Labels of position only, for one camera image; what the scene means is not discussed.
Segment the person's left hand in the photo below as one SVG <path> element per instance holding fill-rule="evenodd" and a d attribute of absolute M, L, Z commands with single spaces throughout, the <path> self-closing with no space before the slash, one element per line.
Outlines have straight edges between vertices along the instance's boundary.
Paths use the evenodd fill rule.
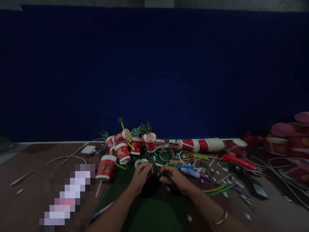
<path fill-rule="evenodd" d="M 144 162 L 139 164 L 135 170 L 134 176 L 129 184 L 128 189 L 135 195 L 138 196 L 142 187 L 144 186 L 148 177 L 154 173 L 152 163 Z"/>

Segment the white bottle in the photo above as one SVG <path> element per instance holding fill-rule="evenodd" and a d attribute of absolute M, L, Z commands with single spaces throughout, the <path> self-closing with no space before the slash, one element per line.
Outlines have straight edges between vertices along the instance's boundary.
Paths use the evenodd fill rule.
<path fill-rule="evenodd" d="M 193 176 L 193 177 L 197 178 L 197 179 L 200 178 L 200 175 L 199 175 L 197 172 L 191 171 L 190 169 L 181 168 L 180 170 L 181 170 L 182 172 L 184 172 L 184 173 L 190 175 L 190 176 Z"/>

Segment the person's right hand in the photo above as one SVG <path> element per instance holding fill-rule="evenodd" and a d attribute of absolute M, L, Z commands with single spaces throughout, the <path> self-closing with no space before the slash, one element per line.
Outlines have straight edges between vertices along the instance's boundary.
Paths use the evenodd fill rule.
<path fill-rule="evenodd" d="M 166 172 L 171 177 L 171 179 L 175 182 L 177 188 L 183 195 L 188 195 L 188 192 L 190 189 L 194 188 L 195 185 L 191 183 L 183 174 L 180 173 L 180 171 L 177 170 L 175 167 L 171 166 L 163 166 L 160 171 L 162 173 Z M 169 185 L 173 185 L 173 183 L 167 178 L 167 177 L 160 177 L 160 182 L 166 186 L 168 191 L 171 191 L 171 188 Z"/>

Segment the bangle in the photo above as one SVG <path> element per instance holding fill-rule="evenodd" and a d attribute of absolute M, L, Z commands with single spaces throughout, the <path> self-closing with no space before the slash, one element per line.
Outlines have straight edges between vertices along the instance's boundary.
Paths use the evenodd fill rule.
<path fill-rule="evenodd" d="M 222 219 L 221 221 L 217 222 L 217 223 L 211 222 L 211 224 L 212 224 L 214 227 L 216 227 L 216 226 L 218 226 L 218 225 L 221 225 L 221 224 L 225 221 L 225 219 L 228 217 L 228 212 L 226 211 L 225 208 L 223 208 L 223 209 L 224 209 L 224 216 L 223 216 L 223 219 Z"/>
<path fill-rule="evenodd" d="M 200 198 L 200 200 L 199 200 L 199 204 L 197 205 L 197 209 L 200 208 L 200 205 L 201 205 L 201 201 L 202 201 L 202 199 L 203 199 L 203 196 L 204 196 L 204 192 L 203 192 L 203 190 L 202 190 L 202 195 L 201 195 L 201 198 Z"/>

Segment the red handle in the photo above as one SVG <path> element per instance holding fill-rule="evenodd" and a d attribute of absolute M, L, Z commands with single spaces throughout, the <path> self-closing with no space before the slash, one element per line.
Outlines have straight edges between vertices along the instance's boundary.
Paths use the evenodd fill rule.
<path fill-rule="evenodd" d="M 244 167 L 246 167 L 248 169 L 254 169 L 254 165 L 252 163 L 249 163 L 249 162 L 247 162 L 247 161 L 245 161 L 243 159 L 239 159 L 239 158 L 237 158 L 235 156 L 232 156 L 232 155 L 229 155 L 229 154 L 224 154 L 222 156 L 222 159 L 224 161 L 230 161 L 230 162 L 239 164 L 239 165 L 244 166 Z"/>

